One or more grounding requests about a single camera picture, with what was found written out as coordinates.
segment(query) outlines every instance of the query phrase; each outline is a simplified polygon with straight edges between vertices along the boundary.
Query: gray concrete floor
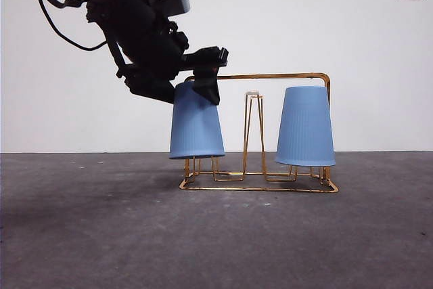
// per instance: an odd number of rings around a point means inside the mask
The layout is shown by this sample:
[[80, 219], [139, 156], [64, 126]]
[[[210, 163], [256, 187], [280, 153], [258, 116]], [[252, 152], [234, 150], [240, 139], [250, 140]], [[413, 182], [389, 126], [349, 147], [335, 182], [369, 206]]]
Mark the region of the gray concrete floor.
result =
[[3, 154], [1, 287], [433, 288], [433, 152], [338, 153], [337, 194], [181, 191], [182, 163]]

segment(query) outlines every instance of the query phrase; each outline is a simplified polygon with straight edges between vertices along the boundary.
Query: gold wire rack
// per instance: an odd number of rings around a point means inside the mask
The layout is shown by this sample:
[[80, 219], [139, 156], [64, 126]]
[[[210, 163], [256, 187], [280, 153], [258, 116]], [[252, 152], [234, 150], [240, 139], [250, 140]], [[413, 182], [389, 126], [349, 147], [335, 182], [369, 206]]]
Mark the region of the gold wire rack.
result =
[[[218, 76], [221, 80], [246, 80], [246, 79], [322, 79], [327, 88], [328, 100], [331, 95], [331, 81], [328, 75], [321, 72], [305, 72], [292, 74], [232, 74]], [[189, 76], [185, 81], [194, 80], [194, 76]], [[250, 139], [251, 114], [254, 102], [257, 104], [258, 120], [260, 127], [260, 142], [261, 142], [261, 171], [247, 171], [248, 161], [248, 142]], [[336, 193], [338, 187], [331, 180], [331, 167], [309, 167], [309, 173], [300, 173], [298, 166], [288, 166], [287, 173], [269, 172], [267, 167], [267, 158], [265, 152], [264, 139], [264, 119], [263, 119], [263, 96], [259, 92], [247, 92], [245, 95], [245, 112], [244, 112], [244, 148], [242, 151], [242, 170], [241, 171], [221, 171], [219, 158], [210, 157], [211, 171], [202, 170], [202, 159], [192, 158], [185, 159], [185, 175], [180, 184], [182, 190], [225, 190], [225, 191], [273, 191], [273, 192], [310, 192], [310, 193]], [[200, 175], [212, 175], [214, 184], [221, 182], [241, 182], [245, 183], [248, 175], [262, 175], [266, 181], [266, 186], [194, 186], [194, 182]], [[313, 181], [318, 181], [317, 184], [321, 188], [299, 188], [281, 186], [293, 184], [299, 177], [307, 177]]]

